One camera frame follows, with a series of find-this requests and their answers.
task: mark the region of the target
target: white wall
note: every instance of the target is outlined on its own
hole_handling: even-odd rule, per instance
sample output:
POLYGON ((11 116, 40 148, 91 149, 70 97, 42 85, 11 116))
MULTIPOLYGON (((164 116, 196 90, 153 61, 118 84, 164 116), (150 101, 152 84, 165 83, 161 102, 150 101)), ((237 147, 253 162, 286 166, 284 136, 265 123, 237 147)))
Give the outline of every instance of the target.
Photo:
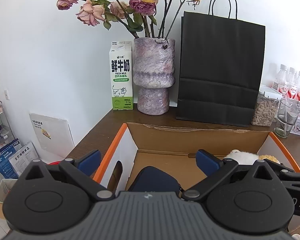
MULTIPOLYGON (((0 99, 15 134, 23 143, 31 140, 47 161, 58 158, 40 149, 29 112, 67 119, 74 143, 79 143, 112 108, 110 42, 133 39, 119 23, 114 23, 109 32, 102 25, 83 25, 75 15, 80 5, 59 11, 56 1, 0 0, 0 99), (4 89, 9 90, 9 101, 4 99, 4 89)), ((209 1, 203 0, 196 11, 207 13, 209 1)), ((281 63, 300 70, 300 0, 237 1, 238 19, 266 26, 262 82, 268 84, 281 63)), ((215 14, 226 16, 227 3, 218 0, 215 14)), ((166 29, 178 4, 174 0, 166 29)), ((158 22, 163 5, 160 0, 158 22)), ((185 4, 183 10, 193 8, 185 4)), ((176 39, 177 81, 181 15, 170 34, 176 39)), ((170 97, 171 105, 176 105, 178 82, 171 88, 170 97)))

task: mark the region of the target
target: trash bin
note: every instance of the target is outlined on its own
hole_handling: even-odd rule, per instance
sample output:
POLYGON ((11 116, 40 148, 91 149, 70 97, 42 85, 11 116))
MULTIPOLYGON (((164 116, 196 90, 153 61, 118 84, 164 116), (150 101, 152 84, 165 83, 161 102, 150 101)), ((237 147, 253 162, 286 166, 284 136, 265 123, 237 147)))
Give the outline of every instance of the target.
POLYGON ((16 179, 2 179, 0 182, 0 218, 1 219, 5 219, 2 212, 3 202, 16 181, 17 181, 16 179))

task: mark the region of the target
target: black mount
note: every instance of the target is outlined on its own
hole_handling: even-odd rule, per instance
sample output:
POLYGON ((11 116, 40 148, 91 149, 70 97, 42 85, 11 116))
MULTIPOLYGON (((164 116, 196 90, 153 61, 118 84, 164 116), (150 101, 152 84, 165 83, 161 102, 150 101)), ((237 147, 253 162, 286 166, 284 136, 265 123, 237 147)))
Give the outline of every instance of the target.
MULTIPOLYGON (((182 193, 183 200, 200 203, 216 224, 263 236, 286 230, 292 215, 300 216, 300 173, 270 160, 239 165, 226 158, 220 164, 182 193)), ((13 230, 51 234, 74 227, 96 203, 117 199, 79 171, 73 160, 52 166, 34 160, 8 194, 3 213, 13 230)))

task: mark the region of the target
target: bag handle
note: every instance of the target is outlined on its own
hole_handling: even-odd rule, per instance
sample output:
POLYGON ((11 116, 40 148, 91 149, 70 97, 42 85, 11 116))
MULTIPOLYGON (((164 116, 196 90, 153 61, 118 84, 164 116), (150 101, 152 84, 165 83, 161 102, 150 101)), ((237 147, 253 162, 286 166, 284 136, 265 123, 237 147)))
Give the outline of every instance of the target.
MULTIPOLYGON (((214 6, 214 3, 215 3, 216 0, 213 1, 213 4, 212 4, 212 15, 213 15, 213 6, 214 6)), ((230 18, 230 14, 231 14, 231 1, 229 1, 229 4, 230 4, 230 10, 229 10, 229 17, 230 18)), ((235 1, 235 19, 237 20, 238 19, 238 4, 237 4, 237 0, 234 0, 235 1)), ((209 4, 209 13, 210 14, 210 7, 211 7, 211 3, 212 3, 212 0, 210 0, 210 4, 209 4)))

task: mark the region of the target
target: glass jar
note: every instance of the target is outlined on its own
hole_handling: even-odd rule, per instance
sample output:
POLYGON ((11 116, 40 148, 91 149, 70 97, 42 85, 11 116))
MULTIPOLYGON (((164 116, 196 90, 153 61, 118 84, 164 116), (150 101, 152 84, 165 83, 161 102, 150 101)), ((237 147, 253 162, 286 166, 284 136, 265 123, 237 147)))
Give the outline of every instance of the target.
POLYGON ((270 126, 278 111, 281 98, 282 94, 275 89, 261 85, 251 124, 270 126))

